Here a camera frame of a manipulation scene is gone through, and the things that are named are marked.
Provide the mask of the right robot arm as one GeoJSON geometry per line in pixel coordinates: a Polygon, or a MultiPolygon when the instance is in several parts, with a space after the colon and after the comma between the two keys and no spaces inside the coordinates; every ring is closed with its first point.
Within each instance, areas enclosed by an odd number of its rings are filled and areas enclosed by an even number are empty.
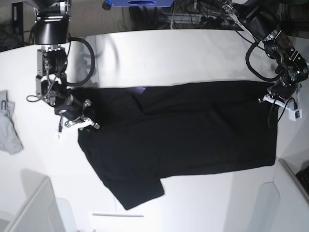
{"type": "Polygon", "coordinates": [[[83,129],[89,126],[98,130],[100,125],[90,110],[92,102],[89,99],[79,101],[71,90],[90,80],[95,70],[95,54],[89,42],[69,34],[70,1],[28,0],[27,4],[34,8],[36,15],[35,25],[31,29],[34,43],[41,46],[37,51],[35,101],[43,101],[53,107],[55,114],[60,116],[59,131],[63,127],[83,129]],[[91,58],[89,73],[76,83],[68,82],[65,73],[69,52],[62,45],[71,42],[84,44],[91,58]]]}

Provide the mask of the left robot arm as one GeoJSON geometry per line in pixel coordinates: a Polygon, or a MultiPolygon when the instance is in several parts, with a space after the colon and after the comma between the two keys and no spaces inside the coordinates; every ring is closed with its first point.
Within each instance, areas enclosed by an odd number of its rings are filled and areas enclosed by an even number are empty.
{"type": "Polygon", "coordinates": [[[260,80],[274,84],[268,88],[263,100],[288,110],[295,119],[300,118],[301,108],[298,106],[297,97],[301,82],[309,77],[309,63],[282,31],[278,18],[257,1],[249,0],[239,4],[224,0],[221,8],[236,25],[254,39],[245,56],[246,65],[260,80]],[[250,63],[251,53],[260,43],[264,45],[265,54],[277,62],[276,76],[273,78],[262,76],[250,63]]]}

